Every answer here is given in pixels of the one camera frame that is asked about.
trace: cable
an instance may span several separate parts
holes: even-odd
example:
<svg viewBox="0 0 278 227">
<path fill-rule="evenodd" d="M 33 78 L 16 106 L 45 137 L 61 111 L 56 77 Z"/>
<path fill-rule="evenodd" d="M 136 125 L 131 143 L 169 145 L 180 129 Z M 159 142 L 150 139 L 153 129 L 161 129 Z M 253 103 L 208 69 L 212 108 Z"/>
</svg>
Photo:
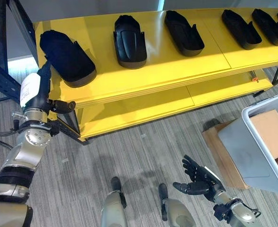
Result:
<svg viewBox="0 0 278 227">
<path fill-rule="evenodd" d="M 1 140 L 0 140 L 0 145 L 3 146 L 3 147 L 8 148 L 10 150 L 13 149 L 13 147 L 11 145 L 9 145 L 8 143 L 5 143 L 5 142 L 3 142 Z"/>
<path fill-rule="evenodd" d="M 262 214 L 261 211 L 259 211 L 259 209 L 252 209 L 249 206 L 247 206 L 245 203 L 242 203 L 242 204 L 243 204 L 243 206 L 247 207 L 252 212 L 254 212 L 254 216 L 256 216 L 256 218 L 258 218 Z"/>
<path fill-rule="evenodd" d="M 34 126 L 29 126 L 29 127 L 25 127 L 25 128 L 20 128 L 18 130 L 15 130 L 15 131 L 3 131 L 3 132 L 0 132 L 0 137 L 4 137 L 4 136 L 11 136 L 19 131 L 23 131 L 23 130 L 27 130 L 27 129 L 42 129 L 40 127 L 34 127 Z"/>
</svg>

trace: yellow shelf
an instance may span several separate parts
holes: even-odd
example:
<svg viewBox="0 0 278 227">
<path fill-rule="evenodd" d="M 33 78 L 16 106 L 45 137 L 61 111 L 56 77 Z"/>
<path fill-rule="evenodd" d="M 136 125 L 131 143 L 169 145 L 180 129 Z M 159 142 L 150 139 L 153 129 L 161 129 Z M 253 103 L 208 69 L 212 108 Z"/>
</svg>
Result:
<svg viewBox="0 0 278 227">
<path fill-rule="evenodd" d="M 37 44 L 40 43 L 40 35 L 47 30 L 63 32 L 72 40 L 78 41 L 97 69 L 97 77 L 80 88 L 67 86 L 57 72 L 52 70 L 50 98 L 76 101 L 79 107 L 84 107 L 166 90 L 183 79 L 189 80 L 194 76 L 229 69 L 228 62 L 197 11 L 192 9 L 180 12 L 191 25 L 197 24 L 205 43 L 202 53 L 195 57 L 185 57 L 178 52 L 164 25 L 165 12 L 128 13 L 140 23 L 141 30 L 145 32 L 147 61 L 144 67 L 137 70 L 125 69 L 117 62 L 113 31 L 115 21 L 121 14 L 36 23 Z M 37 52 L 39 65 L 42 66 L 45 63 L 45 54 L 39 45 Z"/>
<path fill-rule="evenodd" d="M 220 47 L 222 53 L 227 59 L 232 69 L 246 68 L 251 65 L 263 65 L 266 63 L 274 63 L 278 65 L 278 46 L 268 41 L 264 33 L 252 19 L 254 8 L 233 8 L 232 11 L 238 13 L 247 22 L 253 22 L 262 42 L 252 50 L 243 49 L 222 21 L 222 13 L 224 9 L 199 9 L 199 15 L 206 24 L 211 35 Z M 278 9 L 266 8 L 262 9 L 278 22 Z"/>
<path fill-rule="evenodd" d="M 232 9 L 249 22 L 253 9 Z M 80 88 L 68 87 L 52 70 L 51 99 L 76 101 L 77 107 L 103 104 L 143 96 L 181 86 L 222 78 L 278 65 L 278 46 L 270 44 L 257 28 L 263 41 L 254 50 L 243 50 L 232 38 L 221 20 L 223 9 L 177 10 L 188 22 L 197 25 L 205 43 L 201 54 L 181 55 L 164 24 L 165 11 L 127 13 L 145 32 L 146 65 L 137 70 L 121 67 L 113 42 L 114 23 L 120 14 L 75 17 L 35 23 L 36 42 L 40 35 L 54 29 L 77 40 L 94 61 L 97 77 Z M 275 19 L 278 9 L 265 9 Z M 45 63 L 44 53 L 37 45 L 39 65 Z"/>
<path fill-rule="evenodd" d="M 83 140 L 272 86 L 262 70 L 257 70 L 256 75 L 259 78 L 259 83 L 251 82 L 251 75 L 246 72 L 187 87 L 78 109 L 80 139 Z"/>
</svg>

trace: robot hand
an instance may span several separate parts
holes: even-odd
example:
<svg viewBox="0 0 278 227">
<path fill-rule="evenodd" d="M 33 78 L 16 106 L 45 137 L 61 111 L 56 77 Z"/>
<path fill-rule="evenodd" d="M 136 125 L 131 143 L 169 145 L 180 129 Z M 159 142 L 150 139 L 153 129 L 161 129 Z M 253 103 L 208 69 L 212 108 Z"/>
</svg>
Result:
<svg viewBox="0 0 278 227">
<path fill-rule="evenodd" d="M 214 202 L 217 192 L 225 192 L 221 181 L 206 168 L 199 166 L 189 156 L 182 160 L 185 173 L 189 175 L 191 183 L 174 182 L 173 186 L 180 192 L 189 195 L 204 195 L 209 201 Z"/>
</svg>

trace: plastic bin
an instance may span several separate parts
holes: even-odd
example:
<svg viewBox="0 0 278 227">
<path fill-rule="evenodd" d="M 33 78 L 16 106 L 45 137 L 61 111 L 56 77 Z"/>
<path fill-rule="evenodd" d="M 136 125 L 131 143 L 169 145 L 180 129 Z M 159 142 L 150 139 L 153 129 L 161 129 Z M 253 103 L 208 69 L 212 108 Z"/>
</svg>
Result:
<svg viewBox="0 0 278 227">
<path fill-rule="evenodd" d="M 250 117 L 274 109 L 278 112 L 278 95 L 246 107 L 242 118 L 219 131 L 219 138 L 246 184 L 278 192 L 278 165 L 250 121 Z"/>
</svg>

